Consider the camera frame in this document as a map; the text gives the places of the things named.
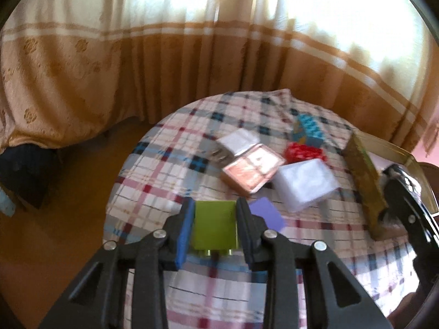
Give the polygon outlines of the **white charger adapter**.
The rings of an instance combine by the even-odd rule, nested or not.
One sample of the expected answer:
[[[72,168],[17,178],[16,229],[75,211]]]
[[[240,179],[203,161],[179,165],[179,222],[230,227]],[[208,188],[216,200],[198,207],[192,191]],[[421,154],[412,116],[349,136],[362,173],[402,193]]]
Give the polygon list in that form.
[[[231,163],[259,143],[260,138],[254,132],[237,129],[215,141],[211,153],[213,161],[221,164]]]

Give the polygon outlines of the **clear plastic box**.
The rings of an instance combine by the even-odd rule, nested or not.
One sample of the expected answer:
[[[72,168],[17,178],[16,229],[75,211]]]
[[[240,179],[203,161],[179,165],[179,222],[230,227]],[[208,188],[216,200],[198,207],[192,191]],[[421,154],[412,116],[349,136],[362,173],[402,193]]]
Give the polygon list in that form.
[[[300,212],[326,200],[340,187],[329,166],[321,159],[281,166],[272,183],[288,212]]]

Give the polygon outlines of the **copper pink case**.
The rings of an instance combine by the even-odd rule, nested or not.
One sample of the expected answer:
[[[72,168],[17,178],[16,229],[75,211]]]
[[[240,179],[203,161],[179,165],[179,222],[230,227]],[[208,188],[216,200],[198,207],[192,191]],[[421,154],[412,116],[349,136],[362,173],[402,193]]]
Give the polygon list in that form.
[[[259,143],[224,166],[220,179],[239,195],[249,197],[270,182],[285,162],[277,152]]]

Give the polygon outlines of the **red building brick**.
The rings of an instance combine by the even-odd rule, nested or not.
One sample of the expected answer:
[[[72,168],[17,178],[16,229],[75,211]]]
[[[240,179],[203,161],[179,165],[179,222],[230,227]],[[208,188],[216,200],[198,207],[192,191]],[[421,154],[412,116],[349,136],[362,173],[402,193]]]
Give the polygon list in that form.
[[[288,143],[283,156],[287,163],[298,163],[312,159],[327,162],[327,157],[322,149],[296,142]]]

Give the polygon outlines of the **cream and brown curtain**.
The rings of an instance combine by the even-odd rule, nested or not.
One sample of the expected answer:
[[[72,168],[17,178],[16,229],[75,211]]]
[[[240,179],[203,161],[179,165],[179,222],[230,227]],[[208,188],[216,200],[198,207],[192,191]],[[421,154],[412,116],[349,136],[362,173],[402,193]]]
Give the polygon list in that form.
[[[404,149],[438,144],[438,46],[410,0],[1,0],[3,149],[281,88]]]

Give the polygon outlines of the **purple rectangular block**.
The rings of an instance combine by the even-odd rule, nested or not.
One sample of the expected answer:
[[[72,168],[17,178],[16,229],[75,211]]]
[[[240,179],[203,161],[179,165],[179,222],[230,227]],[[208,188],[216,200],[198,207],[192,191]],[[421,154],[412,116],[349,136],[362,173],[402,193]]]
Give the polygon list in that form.
[[[280,232],[286,226],[278,208],[267,197],[251,201],[249,209],[252,215],[260,216],[269,229]]]

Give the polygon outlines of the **checkered tablecloth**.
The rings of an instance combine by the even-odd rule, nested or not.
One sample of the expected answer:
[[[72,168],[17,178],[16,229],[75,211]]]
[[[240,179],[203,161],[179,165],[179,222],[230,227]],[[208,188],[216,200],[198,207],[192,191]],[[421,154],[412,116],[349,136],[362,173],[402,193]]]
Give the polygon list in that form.
[[[162,227],[180,210],[182,198],[235,200],[213,158],[216,139],[247,129],[283,153],[298,114],[311,114],[324,132],[327,163],[340,188],[330,198],[297,213],[287,211],[271,185],[268,198],[286,225],[283,234],[310,244],[322,240],[345,262],[384,314],[391,313],[418,280],[415,256],[404,237],[374,241],[342,149],[353,125],[334,112],[298,100],[290,91],[242,91],[206,97],[159,121],[138,142],[117,177],[106,207],[105,241],[131,243]],[[218,261],[196,255],[167,274],[171,328],[260,328],[265,273],[252,273],[241,252]]]

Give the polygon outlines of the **green building block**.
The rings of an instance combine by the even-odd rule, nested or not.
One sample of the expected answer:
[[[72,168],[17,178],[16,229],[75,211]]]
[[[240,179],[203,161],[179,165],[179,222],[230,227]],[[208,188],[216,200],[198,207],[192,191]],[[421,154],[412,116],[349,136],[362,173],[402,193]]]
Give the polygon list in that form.
[[[197,200],[191,246],[206,255],[229,255],[238,249],[236,202]]]

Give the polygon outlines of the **blue building brick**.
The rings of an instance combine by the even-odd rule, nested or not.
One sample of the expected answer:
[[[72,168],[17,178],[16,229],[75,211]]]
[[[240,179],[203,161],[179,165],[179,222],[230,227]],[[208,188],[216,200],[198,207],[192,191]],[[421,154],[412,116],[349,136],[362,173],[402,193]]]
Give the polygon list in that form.
[[[292,140],[306,146],[321,148],[325,137],[312,115],[298,114],[292,130]]]

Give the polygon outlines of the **gold metal tin box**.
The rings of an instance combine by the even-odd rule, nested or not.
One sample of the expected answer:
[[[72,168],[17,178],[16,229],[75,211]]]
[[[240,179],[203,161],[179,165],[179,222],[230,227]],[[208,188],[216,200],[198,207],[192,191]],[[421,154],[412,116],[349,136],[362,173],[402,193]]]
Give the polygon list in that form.
[[[392,143],[365,132],[350,135],[342,151],[347,168],[362,199],[362,209],[368,232],[375,241],[404,236],[406,230],[397,221],[383,220],[388,204],[382,186],[383,172],[392,164],[403,168],[420,184],[420,196],[430,214],[438,217],[438,203],[424,170],[412,154]]]

